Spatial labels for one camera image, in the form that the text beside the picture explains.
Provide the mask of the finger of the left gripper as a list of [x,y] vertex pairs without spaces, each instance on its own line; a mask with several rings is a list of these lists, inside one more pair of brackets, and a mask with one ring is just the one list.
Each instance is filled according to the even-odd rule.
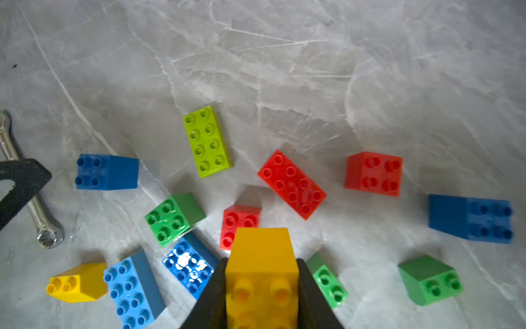
[[52,173],[35,159],[1,162],[1,181],[14,182],[12,190],[1,200],[1,230],[52,179]]

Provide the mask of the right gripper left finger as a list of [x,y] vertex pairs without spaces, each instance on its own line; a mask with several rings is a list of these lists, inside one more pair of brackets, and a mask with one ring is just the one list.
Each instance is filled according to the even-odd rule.
[[227,328],[226,266],[227,258],[221,259],[181,329]]

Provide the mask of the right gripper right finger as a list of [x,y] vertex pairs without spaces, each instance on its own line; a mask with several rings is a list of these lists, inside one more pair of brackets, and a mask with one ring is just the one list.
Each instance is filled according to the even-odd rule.
[[297,259],[299,267],[298,328],[339,328],[343,326],[327,303],[307,264]]

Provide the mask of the red long brick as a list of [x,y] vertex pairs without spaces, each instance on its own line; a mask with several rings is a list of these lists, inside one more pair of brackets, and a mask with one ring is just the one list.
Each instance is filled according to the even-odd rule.
[[324,190],[279,150],[268,159],[258,176],[305,221],[327,197]]

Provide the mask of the lime green long brick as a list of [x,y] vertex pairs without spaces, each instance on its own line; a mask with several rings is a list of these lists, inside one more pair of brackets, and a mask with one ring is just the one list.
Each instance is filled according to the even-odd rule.
[[183,117],[200,178],[232,167],[221,126],[211,106]]

